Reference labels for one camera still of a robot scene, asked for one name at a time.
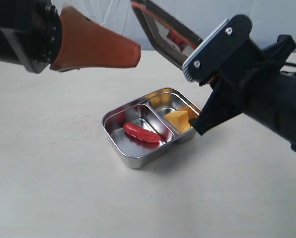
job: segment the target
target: white table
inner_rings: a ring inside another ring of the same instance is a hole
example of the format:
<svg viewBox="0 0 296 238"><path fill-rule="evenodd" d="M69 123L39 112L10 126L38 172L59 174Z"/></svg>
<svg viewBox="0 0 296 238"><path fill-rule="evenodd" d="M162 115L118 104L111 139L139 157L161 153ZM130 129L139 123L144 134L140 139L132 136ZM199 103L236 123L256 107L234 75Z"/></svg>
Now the white table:
<svg viewBox="0 0 296 238"><path fill-rule="evenodd" d="M162 87L200 108L211 92L156 52L124 70L0 63L0 238L296 238L296 154L247 116L122 163L103 115Z"/></svg>

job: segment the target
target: metal bento box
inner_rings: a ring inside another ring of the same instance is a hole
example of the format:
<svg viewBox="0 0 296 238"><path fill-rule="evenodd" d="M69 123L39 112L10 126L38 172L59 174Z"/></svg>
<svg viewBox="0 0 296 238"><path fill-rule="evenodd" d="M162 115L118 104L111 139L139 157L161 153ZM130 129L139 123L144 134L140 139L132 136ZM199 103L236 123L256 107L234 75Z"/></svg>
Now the metal bento box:
<svg viewBox="0 0 296 238"><path fill-rule="evenodd" d="M170 111L177 110L188 111L189 119L200 114L200 109L182 93L162 88L108 112L103 117L102 126L124 163L139 169L167 153L174 143L185 143L195 136L194 128L179 133L163 118ZM126 122L158 133L162 140L150 144L129 136L123 127Z"/></svg>

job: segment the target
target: cheese cube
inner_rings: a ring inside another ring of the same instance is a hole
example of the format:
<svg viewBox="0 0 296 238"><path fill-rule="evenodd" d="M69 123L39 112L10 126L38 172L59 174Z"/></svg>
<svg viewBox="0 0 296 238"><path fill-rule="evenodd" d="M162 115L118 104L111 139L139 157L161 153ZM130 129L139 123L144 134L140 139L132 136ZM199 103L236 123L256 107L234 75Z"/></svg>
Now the cheese cube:
<svg viewBox="0 0 296 238"><path fill-rule="evenodd" d="M168 114L164 115L163 118L180 133L184 133L190 129L188 111L169 112Z"/></svg>

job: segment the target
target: gray plate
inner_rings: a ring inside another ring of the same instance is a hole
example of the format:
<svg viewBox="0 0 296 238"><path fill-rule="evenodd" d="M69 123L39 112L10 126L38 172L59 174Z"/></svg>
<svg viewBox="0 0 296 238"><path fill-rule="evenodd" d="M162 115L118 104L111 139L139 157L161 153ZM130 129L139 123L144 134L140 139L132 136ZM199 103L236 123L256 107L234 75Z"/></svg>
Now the gray plate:
<svg viewBox="0 0 296 238"><path fill-rule="evenodd" d="M179 133L163 118L176 110L188 111L190 119L200 114L200 109L179 91L162 88L108 112L103 117L102 126L124 163L132 169L139 169L167 153L174 142L185 143L195 136L193 128ZM133 138L123 129L126 122L156 132L162 140L151 144Z"/></svg>

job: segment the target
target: toy sausage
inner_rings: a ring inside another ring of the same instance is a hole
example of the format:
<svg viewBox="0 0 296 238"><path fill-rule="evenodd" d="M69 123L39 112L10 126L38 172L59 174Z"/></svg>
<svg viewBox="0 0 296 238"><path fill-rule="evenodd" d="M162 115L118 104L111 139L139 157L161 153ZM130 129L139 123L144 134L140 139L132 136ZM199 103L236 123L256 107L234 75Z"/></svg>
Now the toy sausage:
<svg viewBox="0 0 296 238"><path fill-rule="evenodd" d="M128 135L148 143L158 143L161 140L160 135L143 129L142 127L137 126L131 122L124 124L124 130Z"/></svg>

